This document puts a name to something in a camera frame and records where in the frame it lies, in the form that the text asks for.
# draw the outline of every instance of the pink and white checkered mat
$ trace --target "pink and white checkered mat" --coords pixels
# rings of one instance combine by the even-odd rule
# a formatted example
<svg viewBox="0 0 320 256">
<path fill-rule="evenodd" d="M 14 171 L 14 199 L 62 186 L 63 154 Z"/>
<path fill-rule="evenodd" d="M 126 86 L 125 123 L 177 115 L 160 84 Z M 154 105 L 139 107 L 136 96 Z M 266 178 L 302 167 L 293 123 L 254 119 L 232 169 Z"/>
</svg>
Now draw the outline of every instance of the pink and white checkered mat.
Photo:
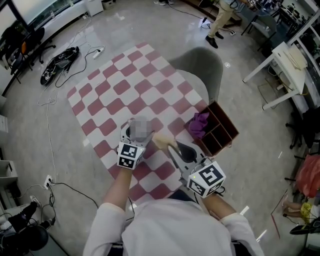
<svg viewBox="0 0 320 256">
<path fill-rule="evenodd" d="M 67 94 L 85 135 L 115 178 L 121 128 L 145 116 L 156 132 L 192 142 L 184 125 L 206 103 L 149 44 L 141 43 L 92 72 Z M 136 204 L 161 199 L 181 183 L 167 153 L 151 141 L 133 171 L 130 197 Z"/>
</svg>

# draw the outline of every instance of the wooden box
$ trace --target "wooden box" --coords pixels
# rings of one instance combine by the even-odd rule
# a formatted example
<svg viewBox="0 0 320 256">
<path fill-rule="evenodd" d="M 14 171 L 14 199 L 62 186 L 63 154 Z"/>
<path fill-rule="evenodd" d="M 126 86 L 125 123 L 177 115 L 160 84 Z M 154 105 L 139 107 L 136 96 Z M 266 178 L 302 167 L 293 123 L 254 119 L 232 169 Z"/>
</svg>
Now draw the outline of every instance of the wooden box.
<svg viewBox="0 0 320 256">
<path fill-rule="evenodd" d="M 185 124 L 185 128 L 203 152 L 207 156 L 212 157 L 217 155 L 225 146 L 230 145 L 239 132 L 226 113 L 215 101 L 200 113 L 209 113 L 207 118 L 208 124 L 204 128 L 205 135 L 203 138 L 196 137 L 192 131 L 189 130 L 189 123 L 193 119 Z"/>
</svg>

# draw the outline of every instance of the electrical outlet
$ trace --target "electrical outlet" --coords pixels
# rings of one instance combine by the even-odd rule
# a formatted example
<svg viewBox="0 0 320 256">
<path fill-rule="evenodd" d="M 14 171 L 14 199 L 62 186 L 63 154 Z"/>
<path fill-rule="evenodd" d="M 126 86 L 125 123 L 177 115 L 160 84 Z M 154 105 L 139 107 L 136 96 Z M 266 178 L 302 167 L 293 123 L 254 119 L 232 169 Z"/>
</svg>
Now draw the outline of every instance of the electrical outlet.
<svg viewBox="0 0 320 256">
<path fill-rule="evenodd" d="M 101 49 L 99 49 L 100 51 L 96 52 L 95 55 L 93 55 L 93 59 L 95 60 L 100 54 L 102 54 L 102 52 L 105 50 L 104 47 L 102 47 Z"/>
<path fill-rule="evenodd" d="M 48 190 L 48 187 L 47 187 L 48 183 L 49 183 L 50 186 L 54 186 L 55 185 L 52 182 L 50 182 L 49 179 L 52 181 L 52 177 L 50 175 L 47 175 L 46 179 L 44 181 L 44 187 L 45 187 L 46 190 Z"/>
</svg>

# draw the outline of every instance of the person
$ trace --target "person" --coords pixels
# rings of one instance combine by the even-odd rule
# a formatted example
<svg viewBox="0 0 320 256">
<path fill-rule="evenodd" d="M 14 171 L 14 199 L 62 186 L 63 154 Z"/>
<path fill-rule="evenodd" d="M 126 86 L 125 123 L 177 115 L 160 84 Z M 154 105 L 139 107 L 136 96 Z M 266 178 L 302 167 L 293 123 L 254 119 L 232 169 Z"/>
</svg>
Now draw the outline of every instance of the person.
<svg viewBox="0 0 320 256">
<path fill-rule="evenodd" d="M 320 216 L 320 205 L 312 205 L 309 202 L 290 202 L 287 198 L 288 196 L 286 195 L 282 203 L 284 217 L 302 218 L 306 224 L 310 224 Z"/>
<path fill-rule="evenodd" d="M 219 39 L 224 39 L 224 37 L 219 33 L 221 29 L 231 18 L 232 13 L 236 10 L 238 12 L 242 11 L 244 4 L 247 4 L 247 0 L 220 0 L 219 1 L 219 12 L 215 21 L 210 26 L 210 31 L 205 37 L 205 40 L 214 47 L 218 48 L 215 36 Z"/>
<path fill-rule="evenodd" d="M 134 218 L 126 225 L 131 178 L 132 170 L 118 171 L 97 210 L 83 256 L 264 255 L 247 219 L 216 194 L 202 201 L 220 221 L 177 190 L 171 198 L 147 201 L 134 208 Z"/>
<path fill-rule="evenodd" d="M 165 6 L 166 5 L 166 0 L 159 0 L 159 1 L 154 1 L 156 5 L 160 6 Z M 174 0 L 168 0 L 169 5 L 173 5 L 175 2 Z"/>
</svg>

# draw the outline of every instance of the power strip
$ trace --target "power strip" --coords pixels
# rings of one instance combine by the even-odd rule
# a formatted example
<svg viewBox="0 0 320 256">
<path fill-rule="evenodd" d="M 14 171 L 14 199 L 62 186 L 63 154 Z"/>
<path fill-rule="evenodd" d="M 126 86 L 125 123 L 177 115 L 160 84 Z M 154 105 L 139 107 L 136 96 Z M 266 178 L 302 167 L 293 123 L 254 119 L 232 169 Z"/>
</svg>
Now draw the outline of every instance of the power strip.
<svg viewBox="0 0 320 256">
<path fill-rule="evenodd" d="M 104 47 L 102 47 L 101 49 L 99 49 L 100 51 L 98 51 L 95 55 L 93 55 L 93 59 L 95 60 L 104 50 L 105 50 L 105 48 Z"/>
</svg>

